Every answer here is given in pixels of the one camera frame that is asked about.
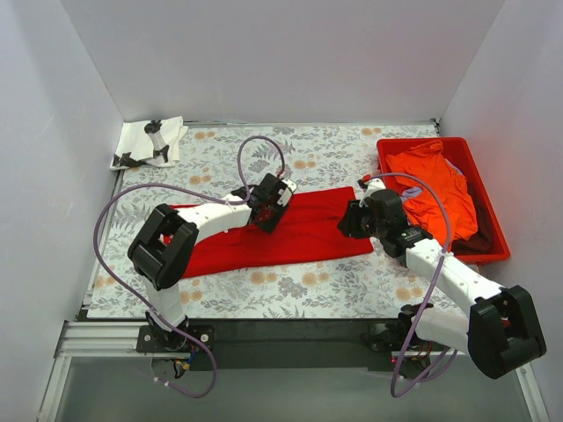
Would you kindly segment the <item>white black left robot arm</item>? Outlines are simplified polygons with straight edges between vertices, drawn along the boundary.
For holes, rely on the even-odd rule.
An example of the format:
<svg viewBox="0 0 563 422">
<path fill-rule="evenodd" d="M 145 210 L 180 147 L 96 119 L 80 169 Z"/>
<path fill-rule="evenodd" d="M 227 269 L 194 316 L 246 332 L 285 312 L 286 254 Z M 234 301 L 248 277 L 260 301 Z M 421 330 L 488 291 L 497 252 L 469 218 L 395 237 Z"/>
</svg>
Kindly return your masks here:
<svg viewBox="0 0 563 422">
<path fill-rule="evenodd" d="M 187 340 L 187 317 L 180 303 L 179 281 L 184 277 L 194 248 L 201 241 L 228 231 L 255 225 L 274 231 L 289 208 L 289 199 L 254 199 L 238 205 L 228 195 L 221 203 L 206 203 L 183 210 L 166 204 L 156 207 L 129 246 L 128 257 L 144 277 L 151 305 L 146 317 L 158 343 L 170 352 Z"/>
</svg>

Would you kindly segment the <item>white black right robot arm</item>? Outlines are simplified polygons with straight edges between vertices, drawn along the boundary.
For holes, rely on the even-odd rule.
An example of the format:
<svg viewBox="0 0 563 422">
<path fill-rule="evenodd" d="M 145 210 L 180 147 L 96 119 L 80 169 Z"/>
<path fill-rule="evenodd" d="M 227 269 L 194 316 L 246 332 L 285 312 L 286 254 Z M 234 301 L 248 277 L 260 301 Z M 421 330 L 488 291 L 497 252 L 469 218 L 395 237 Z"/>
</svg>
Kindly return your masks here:
<svg viewBox="0 0 563 422">
<path fill-rule="evenodd" d="M 471 357 L 481 373 L 498 379 L 545 355 L 546 343 L 530 293 L 504 287 L 442 252 L 426 230 L 408 222 L 399 200 L 351 200 L 338 224 L 346 237 L 374 237 L 408 269 L 433 281 L 461 310 L 450 315 L 435 305 L 405 305 L 389 328 L 408 349 L 426 342 Z"/>
</svg>

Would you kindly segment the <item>red t shirt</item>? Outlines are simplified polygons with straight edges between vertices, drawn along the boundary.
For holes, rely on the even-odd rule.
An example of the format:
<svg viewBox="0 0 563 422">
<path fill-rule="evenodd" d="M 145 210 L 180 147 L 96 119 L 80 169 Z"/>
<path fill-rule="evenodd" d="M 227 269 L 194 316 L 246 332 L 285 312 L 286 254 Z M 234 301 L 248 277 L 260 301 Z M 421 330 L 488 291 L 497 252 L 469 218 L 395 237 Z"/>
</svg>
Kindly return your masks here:
<svg viewBox="0 0 563 422">
<path fill-rule="evenodd" d="M 183 277 L 369 254 L 374 247 L 368 238 L 346 237 L 337 228 L 354 198 L 351 187 L 298 193 L 271 234 L 250 225 L 199 242 Z"/>
</svg>

